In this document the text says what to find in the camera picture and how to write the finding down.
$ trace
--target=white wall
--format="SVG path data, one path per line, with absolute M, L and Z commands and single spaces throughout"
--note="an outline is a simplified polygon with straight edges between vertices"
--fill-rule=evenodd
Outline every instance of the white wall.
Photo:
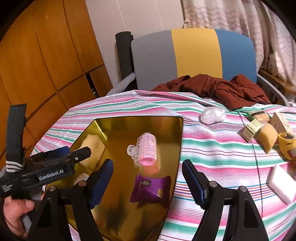
M 181 0 L 86 0 L 96 40 L 112 84 L 121 81 L 115 34 L 145 34 L 182 28 Z

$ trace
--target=hand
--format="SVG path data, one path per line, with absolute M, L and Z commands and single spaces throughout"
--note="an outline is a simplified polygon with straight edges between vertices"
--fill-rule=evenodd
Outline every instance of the hand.
M 3 214 L 7 223 L 8 228 L 15 235 L 25 239 L 27 237 L 27 232 L 20 217 L 34 208 L 34 202 L 31 200 L 19 200 L 12 199 L 11 196 L 5 198 L 3 204 Z

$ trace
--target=chair backrest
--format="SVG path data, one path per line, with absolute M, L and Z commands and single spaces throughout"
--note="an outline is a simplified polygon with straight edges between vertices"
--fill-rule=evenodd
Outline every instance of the chair backrest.
M 244 74 L 256 83 L 253 43 L 238 33 L 209 28 L 165 30 L 134 39 L 131 47 L 140 90 L 152 90 L 187 74 L 226 80 Z

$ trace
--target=metal screw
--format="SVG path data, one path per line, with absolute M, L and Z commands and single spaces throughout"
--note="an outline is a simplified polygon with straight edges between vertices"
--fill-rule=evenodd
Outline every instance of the metal screw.
M 243 191 L 243 192 L 246 192 L 247 188 L 245 186 L 240 186 L 240 190 Z
M 78 183 L 78 185 L 84 187 L 86 185 L 86 181 L 82 180 Z
M 215 181 L 210 181 L 210 186 L 215 188 L 218 186 L 218 184 Z
M 55 185 L 51 185 L 51 186 L 48 188 L 48 190 L 52 192 L 52 191 L 56 190 L 56 188 L 57 188 L 57 187 L 56 187 Z

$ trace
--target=chair armrest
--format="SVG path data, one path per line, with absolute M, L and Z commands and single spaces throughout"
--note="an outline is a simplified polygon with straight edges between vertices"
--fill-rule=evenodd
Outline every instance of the chair armrest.
M 281 92 L 279 92 L 279 90 L 275 88 L 268 80 L 264 79 L 259 74 L 257 74 L 257 80 L 261 82 L 268 90 L 270 90 L 278 99 L 284 101 L 285 106 L 290 107 L 287 98 Z
M 129 76 L 125 77 L 122 81 L 120 81 L 118 84 L 116 84 L 113 89 L 111 89 L 106 96 L 113 95 L 117 93 L 121 93 L 124 91 L 124 89 L 129 85 L 130 82 L 135 80 L 136 75 L 134 72 L 132 72 Z

